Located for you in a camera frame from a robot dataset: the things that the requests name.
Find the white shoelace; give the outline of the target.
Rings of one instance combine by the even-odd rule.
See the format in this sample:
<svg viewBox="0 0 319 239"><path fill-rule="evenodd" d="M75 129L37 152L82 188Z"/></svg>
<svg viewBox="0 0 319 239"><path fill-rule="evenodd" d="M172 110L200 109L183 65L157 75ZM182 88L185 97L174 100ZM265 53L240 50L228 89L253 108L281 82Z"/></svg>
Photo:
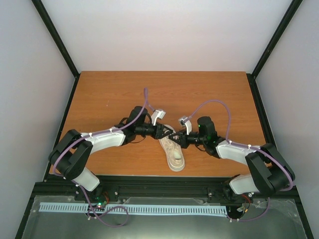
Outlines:
<svg viewBox="0 0 319 239"><path fill-rule="evenodd" d="M179 134L179 133L176 133L176 134L174 134L174 135L172 136L172 138L178 140L178 139L180 139L180 134Z"/></svg>

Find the cream white lace sneaker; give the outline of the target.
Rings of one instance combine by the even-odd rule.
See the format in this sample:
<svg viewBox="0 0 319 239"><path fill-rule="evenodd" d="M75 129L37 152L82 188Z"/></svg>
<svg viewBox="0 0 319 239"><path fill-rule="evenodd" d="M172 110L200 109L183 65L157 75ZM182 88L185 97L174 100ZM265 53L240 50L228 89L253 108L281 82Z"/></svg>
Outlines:
<svg viewBox="0 0 319 239"><path fill-rule="evenodd" d="M160 139L159 143L165 152L170 170L182 171L185 167L185 160L180 145L169 139L168 136Z"/></svg>

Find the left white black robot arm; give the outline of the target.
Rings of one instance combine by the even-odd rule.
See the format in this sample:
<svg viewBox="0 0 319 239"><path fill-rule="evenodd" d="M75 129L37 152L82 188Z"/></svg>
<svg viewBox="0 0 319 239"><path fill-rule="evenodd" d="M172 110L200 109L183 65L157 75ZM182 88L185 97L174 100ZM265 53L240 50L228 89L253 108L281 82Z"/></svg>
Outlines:
<svg viewBox="0 0 319 239"><path fill-rule="evenodd" d="M71 129L52 150L48 161L61 177L82 186L92 200L99 200L103 197L104 188L99 185L98 177L86 168L90 155L132 143L138 135L158 140L173 134L171 128L157 122L163 116L161 110L150 115L147 109L136 106L129 117L123 118L110 129L93 133L80 133Z"/></svg>

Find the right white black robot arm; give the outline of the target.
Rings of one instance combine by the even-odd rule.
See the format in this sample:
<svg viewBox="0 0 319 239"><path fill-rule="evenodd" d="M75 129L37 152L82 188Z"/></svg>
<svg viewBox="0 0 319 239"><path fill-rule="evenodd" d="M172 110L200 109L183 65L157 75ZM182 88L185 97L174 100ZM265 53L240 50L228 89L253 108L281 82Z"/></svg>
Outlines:
<svg viewBox="0 0 319 239"><path fill-rule="evenodd" d="M273 144L251 146L220 137L207 116L197 120L198 131L192 131L191 123L185 117L179 121L184 129L169 135L169 139L181 148L202 145L210 156L248 166L249 174L234 176L227 182L232 194L261 193L270 197L292 189L295 174Z"/></svg>

